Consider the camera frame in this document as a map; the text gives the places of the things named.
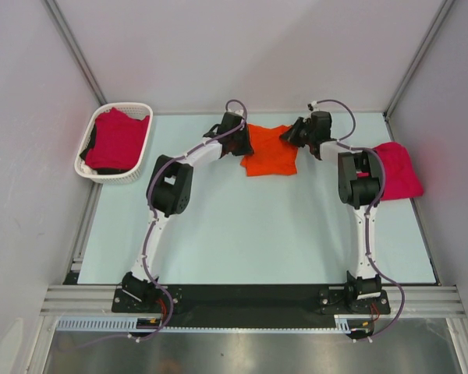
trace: floor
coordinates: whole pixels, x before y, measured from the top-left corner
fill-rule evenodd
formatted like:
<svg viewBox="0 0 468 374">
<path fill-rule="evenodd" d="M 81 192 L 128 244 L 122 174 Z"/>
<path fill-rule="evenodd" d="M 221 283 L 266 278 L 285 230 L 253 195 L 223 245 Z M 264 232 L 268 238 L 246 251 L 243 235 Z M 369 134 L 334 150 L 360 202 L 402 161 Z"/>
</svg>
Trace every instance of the floor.
<svg viewBox="0 0 468 374">
<path fill-rule="evenodd" d="M 298 114 L 251 115 L 248 122 L 291 125 Z M 359 113 L 355 146 L 389 141 L 380 113 Z M 346 134 L 347 114 L 333 114 L 332 135 Z M 156 116 L 144 172 L 130 185 L 105 185 L 78 282 L 117 284 L 140 251 L 147 229 L 145 191 L 161 154 L 196 145 L 222 115 Z M 298 174 L 247 178 L 228 155 L 193 176 L 191 203 L 162 239 L 160 280 L 168 284 L 325 284 L 345 281 L 350 224 L 338 198 L 335 166 L 300 149 Z M 383 202 L 377 215 L 378 265 L 402 283 L 435 282 L 408 199 Z"/>
<path fill-rule="evenodd" d="M 372 344 L 345 335 L 159 333 L 73 349 L 103 333 L 56 333 L 44 374 L 461 373 L 444 319 L 402 319 Z"/>
</svg>

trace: white wall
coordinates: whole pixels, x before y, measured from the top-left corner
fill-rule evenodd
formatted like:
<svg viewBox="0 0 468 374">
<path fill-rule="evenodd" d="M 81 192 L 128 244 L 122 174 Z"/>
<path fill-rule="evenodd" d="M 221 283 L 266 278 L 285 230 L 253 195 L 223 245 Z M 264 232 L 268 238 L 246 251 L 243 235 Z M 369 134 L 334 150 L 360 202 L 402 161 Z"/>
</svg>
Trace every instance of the white wall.
<svg viewBox="0 0 468 374">
<path fill-rule="evenodd" d="M 420 206 L 435 264 L 468 314 L 468 2 L 456 2 L 393 125 L 426 187 Z"/>
<path fill-rule="evenodd" d="M 41 2 L 0 1 L 0 337 L 23 319 L 14 372 L 72 248 L 89 191 L 73 160 L 95 108 Z"/>
<path fill-rule="evenodd" d="M 383 111 L 441 0 L 58 0 L 109 101 Z"/>
</svg>

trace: white laundry basket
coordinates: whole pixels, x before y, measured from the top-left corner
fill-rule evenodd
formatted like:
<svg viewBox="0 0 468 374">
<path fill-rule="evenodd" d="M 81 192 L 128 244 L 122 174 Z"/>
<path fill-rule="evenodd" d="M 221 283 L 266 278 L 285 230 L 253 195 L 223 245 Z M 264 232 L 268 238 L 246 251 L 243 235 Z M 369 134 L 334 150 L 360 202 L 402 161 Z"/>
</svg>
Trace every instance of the white laundry basket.
<svg viewBox="0 0 468 374">
<path fill-rule="evenodd" d="M 149 116 L 149 124 L 147 125 L 147 132 L 146 137 L 144 139 L 144 144 L 142 146 L 142 150 L 140 151 L 139 161 L 133 167 L 132 170 L 128 170 L 122 174 L 114 174 L 114 175 L 92 175 L 83 172 L 81 168 L 82 159 L 80 157 L 80 153 L 82 153 L 85 148 L 87 148 L 88 142 L 90 141 L 90 133 L 92 132 L 92 128 L 95 124 L 95 119 L 99 116 L 100 113 L 105 111 L 111 110 L 111 108 L 116 108 L 119 111 L 127 114 L 131 118 L 135 119 L 144 119 L 147 115 Z M 80 148 L 78 149 L 78 154 L 76 155 L 75 159 L 75 171 L 76 173 L 84 178 L 89 178 L 96 183 L 112 183 L 112 184 L 124 184 L 124 183 L 131 183 L 136 181 L 140 177 L 142 163 L 145 158 L 146 149 L 147 149 L 147 140 L 149 138 L 149 132 L 151 130 L 151 122 L 153 120 L 153 111 L 152 109 L 146 104 L 140 103 L 111 103 L 103 105 L 102 107 L 98 108 L 90 122 L 88 123 L 87 130 L 85 130 L 85 135 L 83 136 L 83 140 L 80 144 Z"/>
</svg>

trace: white table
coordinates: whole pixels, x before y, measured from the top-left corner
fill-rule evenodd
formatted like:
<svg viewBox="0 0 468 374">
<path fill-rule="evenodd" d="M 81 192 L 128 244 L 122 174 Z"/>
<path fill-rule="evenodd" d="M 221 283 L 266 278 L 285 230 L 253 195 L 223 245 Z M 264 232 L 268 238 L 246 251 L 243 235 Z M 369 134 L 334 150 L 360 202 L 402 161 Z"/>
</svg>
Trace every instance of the white table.
<svg viewBox="0 0 468 374">
<path fill-rule="evenodd" d="M 291 125 L 298 114 L 250 115 L 264 127 Z M 333 114 L 332 135 L 351 126 Z M 357 114 L 350 144 L 388 142 L 380 113 Z M 105 185 L 97 205 L 78 282 L 117 284 L 133 265 L 147 226 L 145 198 L 154 162 L 196 145 L 222 115 L 156 116 L 144 173 L 130 185 Z M 327 284 L 346 280 L 350 225 L 337 172 L 308 149 L 298 174 L 248 178 L 241 157 L 228 155 L 194 171 L 191 201 L 172 223 L 160 281 L 168 284 Z M 403 283 L 435 282 L 408 199 L 382 202 L 377 215 L 378 265 Z"/>
</svg>

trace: basket rim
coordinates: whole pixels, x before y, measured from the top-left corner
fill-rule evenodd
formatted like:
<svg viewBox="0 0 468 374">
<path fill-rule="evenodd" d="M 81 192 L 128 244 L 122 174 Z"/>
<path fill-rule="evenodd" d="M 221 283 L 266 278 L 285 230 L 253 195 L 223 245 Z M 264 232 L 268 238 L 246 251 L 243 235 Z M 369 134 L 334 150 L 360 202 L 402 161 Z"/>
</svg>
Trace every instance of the basket rim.
<svg viewBox="0 0 468 374">
<path fill-rule="evenodd" d="M 82 149 L 83 144 L 85 143 L 85 139 L 88 137 L 89 133 L 91 132 L 92 128 L 94 127 L 95 119 L 97 118 L 97 116 L 99 116 L 100 113 L 102 113 L 103 111 L 106 111 L 108 108 L 118 108 L 118 107 L 124 107 L 124 106 L 139 107 L 139 108 L 147 109 L 149 111 L 149 123 L 147 125 L 146 136 L 144 137 L 144 144 L 142 146 L 142 150 L 140 151 L 139 160 L 137 161 L 136 165 L 132 169 L 130 169 L 130 170 L 128 170 L 128 171 L 126 171 L 126 172 L 124 172 L 122 174 L 92 175 L 92 174 L 84 173 L 82 170 L 79 169 L 78 161 L 81 160 L 80 153 L 83 151 L 83 149 Z M 131 101 L 121 101 L 121 102 L 117 102 L 117 103 L 108 103 L 108 104 L 105 104 L 105 105 L 102 105 L 101 107 L 99 107 L 92 114 L 92 116 L 90 117 L 90 121 L 88 122 L 88 126 L 85 129 L 85 133 L 83 134 L 83 138 L 81 140 L 80 146 L 78 147 L 78 153 L 76 154 L 75 162 L 74 162 L 75 172 L 80 177 L 92 179 L 94 182 L 96 182 L 95 180 L 104 181 L 106 179 L 124 179 L 124 178 L 128 178 L 130 175 L 134 174 L 140 168 L 140 165 L 142 164 L 142 160 L 144 158 L 144 153 L 145 153 L 145 150 L 146 150 L 146 147 L 147 147 L 147 140 L 148 140 L 149 134 L 151 132 L 151 123 L 152 123 L 152 120 L 153 120 L 153 117 L 154 117 L 153 114 L 154 114 L 153 110 L 151 109 L 151 107 L 149 105 L 144 104 L 144 103 L 135 103 L 135 102 L 131 102 Z"/>
</svg>

